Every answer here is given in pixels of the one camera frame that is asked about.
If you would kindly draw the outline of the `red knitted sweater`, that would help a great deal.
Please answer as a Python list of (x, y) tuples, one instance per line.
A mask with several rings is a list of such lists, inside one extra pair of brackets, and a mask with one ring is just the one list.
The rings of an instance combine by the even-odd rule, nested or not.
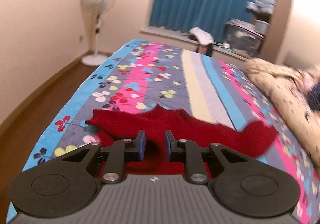
[(264, 154), (278, 137), (274, 126), (261, 121), (248, 123), (241, 131), (222, 124), (201, 121), (185, 110), (167, 110), (157, 105), (144, 113), (130, 114), (121, 111), (93, 111), (86, 124), (96, 128), (101, 145), (108, 147), (119, 139), (135, 138), (145, 131), (146, 145), (142, 162), (130, 162), (129, 174), (175, 175), (184, 172), (183, 164), (169, 162), (165, 151), (165, 131), (170, 130), (176, 139), (187, 139), (201, 147), (220, 143), (235, 151), (256, 158)]

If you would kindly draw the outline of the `colourful floral bed cover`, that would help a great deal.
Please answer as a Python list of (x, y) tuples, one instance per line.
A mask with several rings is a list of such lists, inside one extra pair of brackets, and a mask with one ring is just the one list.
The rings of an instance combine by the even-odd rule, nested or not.
[[(120, 183), (103, 184), (82, 164), (60, 159), (101, 143), (86, 124), (95, 109), (137, 114), (157, 105), (236, 131), (261, 121), (278, 137), (264, 154), (228, 166), (208, 184), (189, 183), (184, 172), (127, 171)], [(9, 196), (7, 223), (319, 223), (318, 171), (267, 95), (235, 65), (138, 39), (80, 85), (40, 136)]]

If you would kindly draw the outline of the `beige star-pattern duvet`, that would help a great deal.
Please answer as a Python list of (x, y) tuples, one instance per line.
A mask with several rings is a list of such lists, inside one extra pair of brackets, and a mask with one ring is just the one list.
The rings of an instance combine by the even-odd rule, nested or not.
[(260, 58), (246, 61), (242, 70), (273, 102), (314, 164), (319, 167), (319, 112), (312, 111), (306, 99), (306, 81), (318, 79), (319, 72), (272, 64)]

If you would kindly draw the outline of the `white cloth on sill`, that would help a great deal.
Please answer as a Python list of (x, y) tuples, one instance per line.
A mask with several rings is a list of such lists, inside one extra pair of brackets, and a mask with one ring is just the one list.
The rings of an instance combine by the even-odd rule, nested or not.
[(199, 27), (190, 29), (189, 33), (197, 39), (200, 45), (207, 46), (214, 43), (213, 36)]

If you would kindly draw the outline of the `clear plastic storage box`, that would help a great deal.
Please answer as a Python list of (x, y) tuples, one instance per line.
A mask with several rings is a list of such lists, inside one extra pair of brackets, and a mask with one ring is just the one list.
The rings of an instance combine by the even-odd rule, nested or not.
[(246, 58), (259, 56), (264, 36), (256, 32), (252, 24), (231, 19), (226, 22), (225, 29), (225, 42), (230, 45), (234, 53)]

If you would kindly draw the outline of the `navy dotted pillow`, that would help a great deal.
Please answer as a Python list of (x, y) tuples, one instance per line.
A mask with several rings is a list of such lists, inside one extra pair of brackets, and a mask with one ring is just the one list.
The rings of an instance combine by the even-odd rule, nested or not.
[(312, 111), (320, 112), (320, 85), (314, 86), (307, 94), (307, 102)]

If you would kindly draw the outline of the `white standing fan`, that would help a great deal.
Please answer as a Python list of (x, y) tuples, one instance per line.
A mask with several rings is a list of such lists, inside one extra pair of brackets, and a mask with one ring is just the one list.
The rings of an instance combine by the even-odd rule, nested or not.
[(81, 62), (87, 66), (100, 66), (107, 60), (107, 56), (98, 53), (98, 41), (101, 30), (101, 17), (114, 7), (116, 0), (80, 0), (81, 6), (90, 11), (94, 17), (95, 49), (93, 54), (86, 55)]

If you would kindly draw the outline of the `wooden shelf with clutter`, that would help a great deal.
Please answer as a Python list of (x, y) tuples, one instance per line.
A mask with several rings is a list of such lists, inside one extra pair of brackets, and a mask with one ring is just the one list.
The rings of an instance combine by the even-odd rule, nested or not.
[(252, 24), (257, 33), (265, 36), (271, 25), (277, 0), (252, 0), (247, 2), (247, 9), (253, 14)]

